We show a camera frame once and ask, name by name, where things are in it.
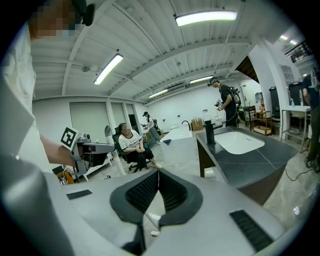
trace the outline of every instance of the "gray countertop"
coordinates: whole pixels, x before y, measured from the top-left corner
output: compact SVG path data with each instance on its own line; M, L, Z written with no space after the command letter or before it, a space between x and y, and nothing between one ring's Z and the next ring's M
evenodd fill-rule
M208 153L221 175L232 187L240 189L263 178L286 165L298 152L297 149L273 138L238 127L223 127L214 130L214 135L237 131L264 141L264 146L244 154L232 154L218 142L207 145L205 132L198 133L196 139Z

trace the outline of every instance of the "white sink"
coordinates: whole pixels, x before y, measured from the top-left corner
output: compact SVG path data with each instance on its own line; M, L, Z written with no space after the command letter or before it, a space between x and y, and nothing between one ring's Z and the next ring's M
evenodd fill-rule
M252 150L256 150L265 144L264 141L239 131L230 131L214 135L214 140L226 151L235 155L241 155Z

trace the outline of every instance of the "wall-mounted light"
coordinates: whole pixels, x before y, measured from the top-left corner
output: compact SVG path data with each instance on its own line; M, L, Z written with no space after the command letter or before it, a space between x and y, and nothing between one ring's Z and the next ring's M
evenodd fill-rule
M237 12L230 10L213 10L213 11L201 11L196 13L190 13L175 18L175 22L178 26L183 26L196 22L204 21L234 21L237 18Z
M110 61L109 63L104 67L102 72L98 75L98 77L94 80L95 85L100 85L101 82L106 78L106 76L111 72L111 70L120 62L123 60L123 56L117 53Z
M159 92L157 92L155 94L150 95L149 98L153 98L153 97L156 97L158 95L165 94L167 91L168 91L167 89L159 91Z
M206 77L202 77L202 78L197 78L197 79L191 80L190 84L198 83L198 82L201 82L201 81L204 81L204 80L209 80L209 79L211 79L213 77L214 77L213 75L210 75L210 76L206 76Z
M287 40L287 39L288 39L288 37L286 37L285 35L280 36L280 38L281 38L282 40Z

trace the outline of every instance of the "black chair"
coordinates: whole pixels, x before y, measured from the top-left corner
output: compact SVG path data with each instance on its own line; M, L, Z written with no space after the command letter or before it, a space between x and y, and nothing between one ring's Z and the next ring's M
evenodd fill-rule
M119 156L121 156L127 162L127 164L130 164L131 162L128 161L128 156L127 156L127 154L129 154L129 153L124 153L123 150L121 149L120 144L119 144L119 137L120 137L120 134L112 135L112 138L114 141L114 147L115 147L116 151L118 152ZM151 163L151 162L149 160L146 160L146 164L148 165L149 163ZM137 163L131 164L129 166L129 171L131 171L133 168L135 168L134 173L136 173L138 170L138 164Z

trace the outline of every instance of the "black faucet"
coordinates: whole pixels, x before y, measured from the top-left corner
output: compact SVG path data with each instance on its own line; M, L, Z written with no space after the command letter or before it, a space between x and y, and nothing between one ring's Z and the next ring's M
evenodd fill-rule
M187 122L188 123L188 126L189 126L189 131L191 131L191 127L190 127L190 123L187 121L187 120L184 120L184 121L182 121L182 125L184 124L184 122Z
M206 133L206 142L208 145L214 145L216 144L215 142L215 133L214 129L221 128L223 125L217 125L213 127L213 123L211 123L211 120L204 121L205 123L205 133Z

